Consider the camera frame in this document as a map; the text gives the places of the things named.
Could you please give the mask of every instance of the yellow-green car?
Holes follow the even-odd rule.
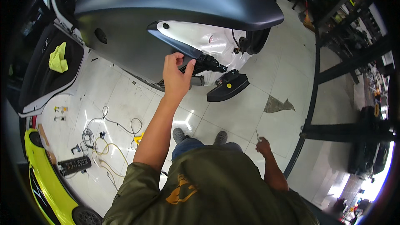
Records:
[[[39,132],[29,128],[25,132],[25,150],[29,162],[29,178],[33,197],[50,224],[98,225],[102,218],[85,207],[68,191],[43,148]]]

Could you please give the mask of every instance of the black vinyl wrap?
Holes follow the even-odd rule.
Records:
[[[284,19],[274,0],[77,0],[75,17],[88,47],[155,83],[162,79],[165,55],[178,50],[150,34],[151,24],[184,21],[256,31]],[[107,44],[96,38],[97,28]]]

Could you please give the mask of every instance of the car door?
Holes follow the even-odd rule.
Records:
[[[42,113],[46,103],[59,93],[72,93],[73,83],[88,48],[60,24],[52,7],[36,0],[25,16],[13,43],[14,59],[9,67],[7,98],[20,117]],[[66,42],[64,58],[68,70],[49,68],[50,53]]]

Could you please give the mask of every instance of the gray shoe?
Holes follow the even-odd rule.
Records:
[[[186,138],[185,133],[183,133],[181,128],[175,128],[172,136],[176,144],[182,142]]]
[[[215,137],[214,144],[218,144],[218,145],[225,144],[226,141],[227,141],[227,136],[228,136],[228,135],[227,135],[226,132],[220,131],[220,132],[217,134],[217,136]]]

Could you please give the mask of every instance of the hand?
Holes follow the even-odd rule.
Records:
[[[261,139],[261,142],[257,143],[256,150],[257,150],[257,152],[260,152],[263,155],[263,157],[265,157],[272,153],[271,146],[267,139],[261,138],[261,137],[260,137],[260,139]]]
[[[183,63],[183,54],[175,52],[167,55],[164,62],[163,79],[165,85],[165,98],[177,106],[182,101],[190,87],[190,79],[194,69],[195,59],[188,62],[185,73],[179,71],[178,66]]]

